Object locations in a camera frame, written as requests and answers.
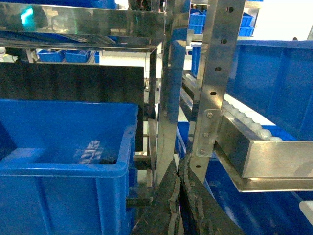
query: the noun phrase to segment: metal channel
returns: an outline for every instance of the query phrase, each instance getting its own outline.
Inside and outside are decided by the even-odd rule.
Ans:
[[[159,184],[174,157],[179,96],[185,58],[190,2],[167,2],[160,87],[156,175]]]
[[[245,0],[212,0],[203,34],[197,81],[202,84],[198,118],[190,125],[190,168],[203,182],[221,119],[221,106],[232,65]]]
[[[155,118],[157,48],[150,54],[148,117]]]
[[[144,38],[164,35],[165,14],[161,12],[4,2],[0,9],[2,18],[10,19],[0,22],[1,30],[5,31]]]
[[[51,42],[32,42],[0,39],[0,46],[15,48],[40,48],[40,49],[71,49],[71,50],[114,50],[114,51],[135,51],[149,52],[156,48],[156,45],[136,45],[136,44],[95,44],[95,43],[51,43]]]
[[[313,179],[312,178],[242,178],[237,170],[234,168],[226,154],[222,151],[221,147],[215,145],[215,153],[219,158],[224,169],[228,173],[232,182],[239,192],[267,192],[267,191],[312,191]]]
[[[242,178],[313,179],[313,141],[263,141],[230,113],[216,141]]]

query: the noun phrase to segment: bolt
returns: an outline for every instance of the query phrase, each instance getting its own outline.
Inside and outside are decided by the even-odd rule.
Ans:
[[[212,118],[212,117],[213,117],[213,113],[208,113],[206,116],[207,116],[208,118]]]

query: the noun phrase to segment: metal rack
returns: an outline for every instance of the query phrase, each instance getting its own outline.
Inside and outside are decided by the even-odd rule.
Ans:
[[[147,157],[140,155],[135,157],[137,167],[147,169],[149,183],[146,188],[141,189],[144,196],[127,199],[129,207],[145,206],[151,202],[152,198],[146,196],[147,193],[151,191],[154,193],[158,189],[173,161],[179,105],[190,122],[186,160],[201,182],[204,182],[210,157],[215,151],[240,191],[312,190],[312,175],[301,174],[300,179],[295,178],[293,170],[297,166],[294,165],[290,165],[290,171],[276,175],[266,175],[255,169],[251,170],[251,174],[248,172],[240,174],[238,169],[233,167],[232,159],[238,158],[244,162],[240,167],[246,167],[248,163],[245,159],[251,159],[253,154],[249,152],[248,157],[246,156],[251,145],[258,146],[254,156],[257,159],[260,159],[258,151],[263,149],[264,145],[269,149],[262,150],[264,155],[271,153],[264,159],[264,165],[268,164],[269,159],[278,161],[279,159],[274,157],[276,153],[287,154],[289,148],[297,149],[296,154],[299,155],[312,152],[311,142],[277,144],[274,141],[261,141],[248,133],[234,117],[222,111],[246,1],[210,1],[197,78],[183,71],[189,4],[182,0],[168,1],[166,12],[155,12],[159,6],[158,1],[153,1],[152,6],[154,11],[147,12],[0,3],[0,8],[8,9],[3,15],[6,19],[21,14],[29,7],[40,7],[50,22],[46,28],[21,29],[15,21],[7,21],[5,27],[1,25],[2,31],[18,32],[25,36],[36,36],[38,33],[61,34],[77,41],[77,43],[56,43],[2,38],[0,45],[27,49],[105,49],[150,53],[149,121],[146,136],[149,151]],[[84,26],[79,27],[78,22],[84,22],[82,24]],[[185,33],[179,34],[180,29],[184,29]],[[117,37],[117,41],[112,41],[109,36]],[[160,44],[163,64],[157,118],[154,108],[157,47]],[[227,135],[230,129],[235,135]],[[237,152],[235,145],[239,142],[245,143],[246,152]]]

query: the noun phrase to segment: metal bracket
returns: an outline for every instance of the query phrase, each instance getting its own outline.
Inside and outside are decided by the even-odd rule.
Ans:
[[[204,111],[197,144],[197,157],[211,157],[221,115],[222,111],[220,109],[207,109]]]

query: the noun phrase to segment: stainless steel frame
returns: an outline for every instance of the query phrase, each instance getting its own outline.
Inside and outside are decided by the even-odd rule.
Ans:
[[[0,23],[0,31],[17,32],[24,37],[1,38],[4,47],[42,49],[85,49],[112,51],[141,51],[150,53],[150,92],[149,92],[149,134],[148,149],[150,164],[147,159],[136,157],[138,167],[146,168],[149,176],[146,186],[140,189],[139,201],[128,199],[128,205],[150,202],[147,192],[154,191],[161,181],[169,162],[174,156],[176,127],[179,111],[179,93],[171,95],[171,90],[180,90],[184,62],[186,35],[177,37],[177,30],[186,30],[188,26],[190,2],[174,0],[166,2],[165,12],[159,12],[159,0],[151,1],[151,11],[107,10],[94,8],[77,8],[66,6],[30,5],[0,2],[2,17],[7,19]],[[27,9],[42,11],[40,18],[31,21],[45,21],[48,26],[31,27],[22,25],[20,15]],[[59,41],[32,40],[39,33],[59,34],[72,39],[74,43]],[[180,45],[180,52],[173,57],[175,43]],[[159,92],[159,121],[153,116],[156,92],[157,47],[162,45],[163,65]]]
[[[5,23],[0,30],[18,32],[25,37],[38,33],[61,34],[76,43],[0,39],[0,46],[19,48],[88,49],[144,51],[150,54],[149,135],[150,163],[136,158],[147,168],[148,188],[154,192],[174,156],[179,104],[190,121],[187,159],[197,177],[204,181],[213,150],[240,191],[312,190],[311,142],[261,141],[244,127],[223,116],[221,110],[232,65],[241,17],[245,7],[260,4],[245,0],[210,0],[197,79],[183,73],[189,2],[167,1],[158,12],[159,0],[151,1],[151,11],[106,10],[47,5],[1,3]],[[13,19],[26,9],[41,9],[46,27],[26,27]],[[117,37],[117,42],[110,36]],[[163,64],[159,92],[158,119],[154,116],[157,47],[162,43]],[[183,81],[183,90],[179,94]],[[294,155],[303,155],[294,161]],[[143,203],[149,198],[141,198]],[[136,204],[129,199],[129,205]]]
[[[221,107],[232,65],[245,0],[212,0],[207,10],[197,86],[193,105],[197,121],[191,122],[187,146],[190,168],[203,182],[221,120]]]

